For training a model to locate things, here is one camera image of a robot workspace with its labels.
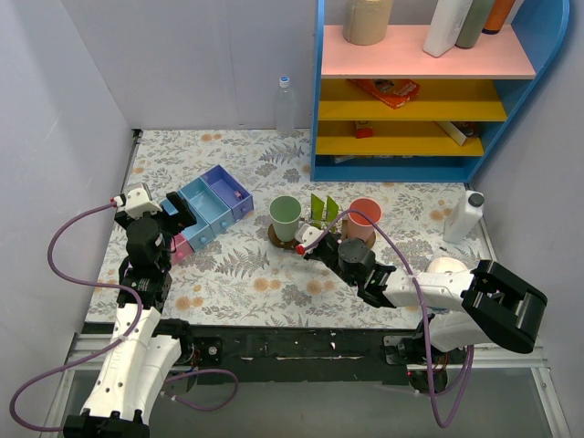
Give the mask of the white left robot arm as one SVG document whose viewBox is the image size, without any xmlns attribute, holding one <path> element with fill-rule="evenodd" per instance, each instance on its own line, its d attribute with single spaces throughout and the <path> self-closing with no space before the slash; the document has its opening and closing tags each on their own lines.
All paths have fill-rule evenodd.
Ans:
<svg viewBox="0 0 584 438">
<path fill-rule="evenodd" d="M 151 409 L 171 367 L 193 358 L 188 323 L 164 319 L 162 311 L 172 285 L 172 239 L 196 218 L 177 193 L 168 199 L 175 214 L 154 202 L 142 183 L 115 199 L 127 256 L 119 269 L 122 289 L 112 336 L 126 338 L 106 354 L 80 414 L 65 420 L 67 437 L 149 436 Z"/>
</svg>

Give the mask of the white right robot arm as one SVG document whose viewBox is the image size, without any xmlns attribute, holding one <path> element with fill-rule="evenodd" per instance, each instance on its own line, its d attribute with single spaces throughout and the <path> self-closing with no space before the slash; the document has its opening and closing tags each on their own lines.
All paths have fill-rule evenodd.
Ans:
<svg viewBox="0 0 584 438">
<path fill-rule="evenodd" d="M 296 251 L 323 263 L 357 295 L 375 308 L 405 308 L 424 303 L 439 308 L 421 325 L 412 343 L 423 362 L 467 345 L 493 342 L 515 353 L 533 351 L 548 304 L 537 288 L 492 260 L 474 269 L 416 276 L 378 263 L 360 239 L 339 240 L 327 234 L 316 245 L 302 243 Z"/>
</svg>

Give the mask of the pink plastic cup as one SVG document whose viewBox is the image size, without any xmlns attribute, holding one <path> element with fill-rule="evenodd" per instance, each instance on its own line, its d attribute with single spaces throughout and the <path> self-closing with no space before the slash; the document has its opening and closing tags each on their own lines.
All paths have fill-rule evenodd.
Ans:
<svg viewBox="0 0 584 438">
<path fill-rule="evenodd" d="M 360 197 L 349 206 L 348 238 L 359 238 L 366 242 L 374 233 L 372 224 L 377 224 L 382 218 L 381 206 L 371 198 Z"/>
</svg>

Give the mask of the clear textured toothbrush holder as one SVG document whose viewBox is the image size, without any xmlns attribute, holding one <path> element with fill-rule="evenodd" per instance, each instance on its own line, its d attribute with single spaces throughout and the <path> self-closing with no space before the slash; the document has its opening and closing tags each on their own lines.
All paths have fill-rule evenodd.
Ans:
<svg viewBox="0 0 584 438">
<path fill-rule="evenodd" d="M 310 226 L 314 226 L 319 230 L 325 230 L 330 226 L 330 222 L 318 221 L 318 220 L 307 219 L 307 218 L 301 218 L 301 222 L 303 224 L 309 224 Z M 340 225 L 340 224 L 335 224 L 334 226 L 332 226 L 330 228 L 330 232 L 333 234 L 340 234 L 341 231 L 342 231 L 342 225 Z"/>
</svg>

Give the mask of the green plastic cup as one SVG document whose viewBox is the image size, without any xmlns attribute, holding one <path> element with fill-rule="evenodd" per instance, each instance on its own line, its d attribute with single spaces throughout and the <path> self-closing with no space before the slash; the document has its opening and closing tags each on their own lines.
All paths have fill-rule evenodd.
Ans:
<svg viewBox="0 0 584 438">
<path fill-rule="evenodd" d="M 302 212 L 300 202 L 292 196 L 279 196 L 271 202 L 269 212 L 276 237 L 282 242 L 292 241 Z"/>
</svg>

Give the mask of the lime green toothpaste tube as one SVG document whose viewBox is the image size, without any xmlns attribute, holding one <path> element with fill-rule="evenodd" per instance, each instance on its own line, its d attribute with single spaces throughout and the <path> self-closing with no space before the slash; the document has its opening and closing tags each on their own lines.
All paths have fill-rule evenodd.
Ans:
<svg viewBox="0 0 584 438">
<path fill-rule="evenodd" d="M 323 223 L 325 203 L 315 194 L 311 194 L 310 199 L 310 220 L 317 224 Z"/>
<path fill-rule="evenodd" d="M 330 197 L 326 200 L 326 223 L 331 224 L 339 215 L 339 205 Z"/>
</svg>

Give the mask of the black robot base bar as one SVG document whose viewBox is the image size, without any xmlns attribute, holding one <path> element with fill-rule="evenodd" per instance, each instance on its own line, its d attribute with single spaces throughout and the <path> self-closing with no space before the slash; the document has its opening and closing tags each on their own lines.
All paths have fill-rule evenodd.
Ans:
<svg viewBox="0 0 584 438">
<path fill-rule="evenodd" d="M 418 329 L 195 326 L 163 321 L 153 332 L 179 342 L 177 368 L 219 368 L 241 382 L 371 381 L 406 385 L 425 368 Z"/>
</svg>

